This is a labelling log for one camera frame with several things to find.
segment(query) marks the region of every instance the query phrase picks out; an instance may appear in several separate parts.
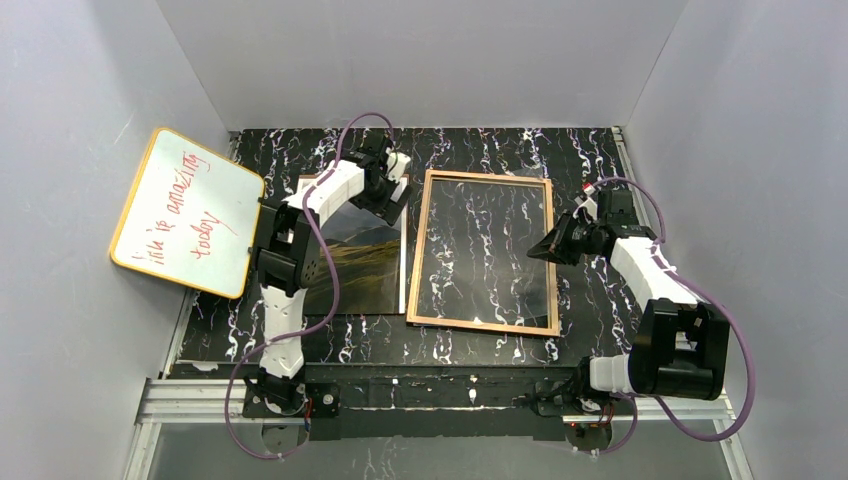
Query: whiteboard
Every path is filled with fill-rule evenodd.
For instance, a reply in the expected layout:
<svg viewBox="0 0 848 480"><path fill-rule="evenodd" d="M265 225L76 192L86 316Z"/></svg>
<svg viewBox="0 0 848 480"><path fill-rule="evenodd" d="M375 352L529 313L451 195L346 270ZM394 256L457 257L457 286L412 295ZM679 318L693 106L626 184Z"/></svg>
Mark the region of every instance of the whiteboard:
<svg viewBox="0 0 848 480"><path fill-rule="evenodd" d="M264 179L167 128L153 132L110 255L122 267L237 298Z"/></svg>

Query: picture frame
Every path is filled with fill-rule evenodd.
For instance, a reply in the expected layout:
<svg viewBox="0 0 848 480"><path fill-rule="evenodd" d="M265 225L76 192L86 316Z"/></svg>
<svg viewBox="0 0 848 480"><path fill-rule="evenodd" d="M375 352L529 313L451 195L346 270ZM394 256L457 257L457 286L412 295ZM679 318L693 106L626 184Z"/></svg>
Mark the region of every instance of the picture frame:
<svg viewBox="0 0 848 480"><path fill-rule="evenodd" d="M433 205L431 205L434 185L439 186L442 190L447 189L445 185L448 185L442 185L439 182L453 182L454 190L461 191L462 195L468 195L469 198L465 199L464 205L457 206L460 201L454 196L452 205L438 207L436 214L432 215L433 218L431 219L431 213L434 212ZM475 189L481 191L492 190L490 187L481 185L501 186L498 187L500 192L489 192L485 195L481 195L479 192L477 194L472 193ZM519 213L513 208L516 204L515 201L512 202L513 207L509 207L508 205L510 201L515 200L516 192L520 189L527 189L531 194L521 195L522 199L517 202L521 203L521 211ZM504 195L511 195L512 198L507 198ZM486 206L484 204L490 200L492 202L502 201L504 204L500 205L500 208L491 208L491 205ZM534 205L539 205L541 212L536 212ZM504 213L504 208L511 210ZM509 234L503 235L503 242L501 243L505 243L506 247L504 248L510 249L510 251L507 254L504 253L505 250L501 250L499 252L501 254L500 259L495 256L498 252L491 252L491 250L497 249L497 246L493 243L494 234L491 231L487 231L481 235L481 238L483 238L482 242L476 242L474 238L475 235L480 233L482 228L480 226L480 218L488 221L488 228L491 229L491 224L495 222L496 215L501 215L505 218L504 225L501 226L498 224L498 228L502 228L504 232L511 232L513 228L520 227L523 228L522 233L524 234L521 239L512 238L512 235ZM453 252L452 249L456 245L448 246L447 243L450 242L446 240L447 237L451 237L452 235L459 236L458 233L454 232L462 230L466 225L455 225L457 228L450 226L432 227L430 225L431 220L440 219L444 222L446 218L452 218L452 216L463 217L462 220L470 224L470 226L467 226L467 231L465 231L466 235L462 237L462 240L468 237L470 254L465 254L464 244L463 248L461 248L463 250L462 252ZM536 219L535 225L532 222L531 216ZM501 333L559 336L560 322L557 308L556 266L552 263L533 260L526 256L526 250L539 239L543 238L553 226L553 187L549 179L427 170L424 178L415 259L407 306L407 323ZM488 239L488 246L486 246L487 243L484 237L488 234L491 235ZM434 248L428 242L442 242L445 245ZM459 244L460 241L454 239L454 243ZM474 249L480 248L475 245L482 245L485 253L475 255ZM503 258L505 255L509 257L506 261ZM425 258L431 264L429 267L425 265ZM436 267L432 265L434 262L437 262L436 265L439 265L438 262L441 262L442 267L439 268L441 270L447 270L447 273L435 272L434 268ZM455 266L454 264L457 262L462 265ZM509 287L510 282L504 283L503 278L495 278L496 282L500 282L498 285L492 284L491 278L486 278L486 269L494 272L496 264L500 265L497 268L501 268L501 277L504 276L503 272L509 273L511 271L513 274L516 274L517 278L510 280L512 287ZM482 269L483 278L478 278L479 269ZM467 287L466 292L468 292L468 289L476 290L478 300L474 299L474 295L469 295L468 293L463 295L459 287L456 286L455 277L463 274L466 277L471 276L472 274L468 273L469 271L474 272L473 277L470 280L465 279L466 281L463 282L463 285ZM422 294L424 292L422 290L422 275L425 274L428 275L427 281L431 283L427 294L430 295L434 305L439 304L437 306L444 307L443 309L432 306L427 302L422 303ZM494 285L495 290L501 287L502 289L509 290L509 293L504 293L502 297L493 299L495 295L492 293L490 284ZM518 291L514 288L515 285L522 286L523 289L518 289L520 290ZM488 289L489 295L488 303L492 305L486 303L486 289ZM451 294L453 295L453 299L450 301L446 300ZM541 317L538 314L538 310L544 307L547 309L544 315L547 320L546 325L527 325L528 320L538 320ZM458 310L462 308L465 308L462 315L466 317L474 315L474 318L453 318L447 312L448 309L452 309L455 314L454 316L460 316ZM485 315L483 313L474 314L475 308L477 308L477 312L485 312ZM445 311L440 311L438 314L433 315L433 311L437 309ZM535 317L528 319L528 315L534 315L534 310L536 310ZM486 318L481 320L479 318L480 315Z"/></svg>

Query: red handwritten text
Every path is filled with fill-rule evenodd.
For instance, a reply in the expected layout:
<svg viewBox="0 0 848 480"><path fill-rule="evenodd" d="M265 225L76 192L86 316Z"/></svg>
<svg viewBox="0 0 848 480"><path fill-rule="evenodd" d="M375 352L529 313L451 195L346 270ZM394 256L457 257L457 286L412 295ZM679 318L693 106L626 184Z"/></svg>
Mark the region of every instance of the red handwritten text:
<svg viewBox="0 0 848 480"><path fill-rule="evenodd" d="M151 243L145 245L147 247L147 259L153 263L165 265L165 242L153 240ZM132 256L132 258L135 258L136 260L145 259L144 255L142 255L141 253L136 253Z"/></svg>
<svg viewBox="0 0 848 480"><path fill-rule="evenodd" d="M218 220L211 213L204 211L204 216L200 220L200 225L192 225L191 228L198 232L197 234L197 247L194 250L191 250L190 253L196 255L195 259L198 260L203 258L204 256L212 254L212 231L215 229L216 225L222 225L224 228L230 231L235 236L238 234L230 228L226 223Z"/></svg>
<svg viewBox="0 0 848 480"><path fill-rule="evenodd" d="M194 174L201 163L206 165L207 172L212 168L206 160L194 154L183 152L182 167L174 169L174 183L168 192L168 205L166 207L174 215L179 215L180 207L185 205L184 195L191 187L191 179L194 178Z"/></svg>
<svg viewBox="0 0 848 480"><path fill-rule="evenodd" d="M176 227L176 225L168 225L168 222L164 220L159 220L156 222L156 225L153 228L148 228L148 232L152 232L154 229L160 232L170 232L172 228Z"/></svg>

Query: black marble surface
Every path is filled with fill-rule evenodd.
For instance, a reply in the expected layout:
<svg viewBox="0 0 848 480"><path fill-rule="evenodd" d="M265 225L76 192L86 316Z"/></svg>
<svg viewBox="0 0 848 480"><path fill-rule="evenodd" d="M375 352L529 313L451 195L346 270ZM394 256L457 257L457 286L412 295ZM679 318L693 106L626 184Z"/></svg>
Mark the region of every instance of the black marble surface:
<svg viewBox="0 0 848 480"><path fill-rule="evenodd" d="M361 142L368 133L358 129L348 141ZM247 130L237 139L235 159L265 177L267 195L284 198L294 193L298 175L315 174L332 160L338 134L338 129ZM407 277L428 168L550 178L555 215L573 207L583 183L623 174L609 129L397 129L395 136L396 148L412 157L408 173L415 189L407 217ZM206 293L194 298L178 362L234 362L263 340L264 312L253 280L251 274L247 293L237 300ZM303 339L304 356L307 362L331 363L570 366L585 355L629 351L639 307L603 259L557 267L557 288L559 338L408 326L403 315L340 315Z"/></svg>
<svg viewBox="0 0 848 480"><path fill-rule="evenodd" d="M428 209L418 316L548 327L547 264L526 255L548 233L542 185L434 179Z"/></svg>

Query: cable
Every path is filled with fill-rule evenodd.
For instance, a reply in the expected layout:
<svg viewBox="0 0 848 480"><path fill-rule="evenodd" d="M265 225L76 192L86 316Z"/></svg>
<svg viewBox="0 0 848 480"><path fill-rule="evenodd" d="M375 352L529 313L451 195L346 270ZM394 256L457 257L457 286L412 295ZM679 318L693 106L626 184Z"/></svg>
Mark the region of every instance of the cable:
<svg viewBox="0 0 848 480"><path fill-rule="evenodd" d="M330 277L332 278L332 281L333 281L333 305L330 307L330 312L327 313L327 316L325 316L323 320L321 320L320 322L316 323L315 325L313 325L309 328L306 328L304 330L299 330L299 331L296 331L296 332L288 332L288 333L284 333L282 335L277 335L276 337L273 337L270 340L266 340L261 345L253 348L252 350L250 350L249 352L244 354L242 356L242 358L238 361L238 363L236 363L235 367L233 367L233 371L230 374L230 381L227 383L227 392L224 395L224 423L227 425L227 431L230 433L230 437L232 437L233 441L236 442L236 445L238 445L238 447L241 448L242 451L244 451L245 453L247 453L248 455L250 455L254 458L259 458L259 459L262 459L262 460L276 460L276 459L279 459L279 458L284 458L284 457L291 455L292 453L296 452L301 446L305 445L305 443L303 443L303 444L299 445L298 447L295 447L293 450L289 450L288 452L278 453L278 454L270 454L270 455L258 453L258 452L251 450L250 447L245 445L238 438L235 430L233 429L233 425L230 422L230 395L232 394L232 391L233 391L233 384L235 383L235 380L238 377L238 371L242 366L244 366L245 363L247 363L248 359L250 359L252 356L256 355L257 353L264 351L266 348L268 348L268 346L270 346L273 343L277 343L277 342L286 340L288 338L302 337L304 335L309 335L311 333L315 333L316 331L320 330L325 325L327 325L327 323L329 323L330 320L336 315L336 310L338 310L338 308L339 308L339 299L341 297L341 287L339 285L339 273L338 273L338 271L336 271L336 264L333 262L333 256L330 254L330 248L327 246L327 242L324 241L324 237L321 236L321 228L318 226L318 223L315 221L315 218L312 216L312 212L309 210L309 207L307 206L307 202L309 201L309 197L312 195L312 192L314 192L315 189L319 185L321 185L322 183L327 181L327 179L329 179L333 175L333 173L335 172L336 166L341 161L342 143L344 142L344 138L347 135L348 130L350 130L350 127L353 126L354 122L356 122L357 120L359 120L363 117L367 117L367 116L377 116L377 117L380 117L383 120L385 120L386 123L389 126L389 135L392 137L392 139L394 139L394 128L392 127L392 124L389 122L389 119L386 118L382 114L379 114L379 113L376 113L376 112L363 113L362 115L360 115L360 116L354 118L353 120L351 120L350 122L348 122L347 125L345 125L344 129L342 130L342 133L339 135L339 140L338 140L338 143L336 145L336 159L333 162L333 167L331 169L329 169L328 171L324 172L325 174L322 174L321 177L318 178L318 180L315 183L313 183L306 190L306 193L303 195L303 203L301 204L301 209L303 210L304 216L306 216L306 221L309 222L309 226L312 228L312 233L315 235L315 238L318 241L318 246L321 247L321 251L324 252L324 258L327 259L327 267L330 270Z"/></svg>
<svg viewBox="0 0 848 480"><path fill-rule="evenodd" d="M386 122L386 125L388 125L388 127L389 127L389 138L392 139L392 142L395 141L395 128L392 126L392 122L390 122L389 119L385 115L383 115L382 113L377 113L377 112L363 113L362 115L360 115L360 116L354 118L353 120L347 122L347 125L345 125L345 128L342 130L342 133L339 135L339 141L336 144L336 158L333 160L333 170L336 167L338 167L339 162L342 161L342 142L344 141L345 137L347 136L347 131L350 130L350 127L352 127L354 123L356 123L358 120L365 118L365 117L380 117L380 118L382 118L383 121Z"/></svg>
<svg viewBox="0 0 848 480"><path fill-rule="evenodd" d="M753 358L753 355L751 354L751 346L750 346L750 344L748 344L748 340L745 338L745 335L742 333L741 327L739 327L739 324L736 322L736 318L733 316L733 314L731 314L727 310L727 308L724 307L724 305L717 302L712 295L710 295L709 293L704 291L702 288L698 287L694 283L692 283L689 280L686 280L685 278L678 275L677 272L675 272L671 268L669 268L670 266L665 264L665 262L663 262L662 259L657 255L657 250L659 249L659 246L661 244L665 243L666 230L665 230L665 219L663 218L662 211L660 210L660 207L657 204L657 201L654 200L654 197L652 197L651 194L648 193L641 185L634 182L633 180L630 180L629 178L624 178L624 177L603 178L603 179L598 180L597 182L593 183L592 187L594 187L597 190L597 188L600 185L603 185L605 183L610 183L610 182L622 182L622 183L626 183L628 185L632 185L637 190L642 192L642 194L645 195L645 197L648 199L648 201L651 202L651 205L654 207L654 210L657 212L657 219L660 222L660 236L654 241L654 244L651 247L651 258L653 258L654 263L656 263L657 266L660 267L660 269L662 269L665 272L665 274L668 275L672 280L683 285L684 287L691 290L692 293L694 293L695 295L703 298L707 302L714 305L718 309L718 311L721 312L721 314L724 315L724 317L727 319L727 323L730 324L730 328L733 329L733 333L734 333L734 335L736 335L736 339L739 342L739 347L742 349L742 358L745 360L745 373L746 373L747 378L748 378L748 387L745 391L745 401L742 403L742 409L739 411L739 415L736 417L736 420L733 422L733 425L728 427L727 430L720 432L720 433L715 433L715 434L704 434L704 433L698 433L698 432L695 432L693 430L690 430L688 427L686 427L686 425L683 425L683 422L681 422L677 417L674 416L674 413L671 411L668 404L665 403L665 400L663 400L659 396L654 397L657 400L657 403L660 404L660 407L663 409L663 411L666 413L666 415L668 415L669 420L671 420L671 422L678 429L680 429L680 431L682 431L686 435L689 435L690 437L692 437L696 440L701 440L701 441L704 441L704 442L718 442L718 441L721 441L721 440L726 440L731 435L738 432L740 428L742 428L742 425L744 425L745 422L748 420L748 416L751 414L751 408L753 407L753 404L754 404L754 396L756 394L756 386L757 386L757 374L756 374L756 371L754 370L754 358ZM633 425L634 425L634 427L636 425L635 410L634 410L634 415L633 415Z"/></svg>
<svg viewBox="0 0 848 480"><path fill-rule="evenodd" d="M627 433L624 434L624 438L619 440L618 443L616 443L612 447L606 448L604 450L598 450L598 449L592 450L591 453L595 453L595 454L598 454L598 455L606 455L608 453L612 453L612 452L618 450L619 448L623 447L624 444L627 443L630 440L630 437L633 436L633 432L636 431L636 423L639 421L639 409L636 408L636 402L633 401L633 399L630 398L629 395L614 395L614 396L626 401L633 408L633 422L630 423L630 428L627 430Z"/></svg>

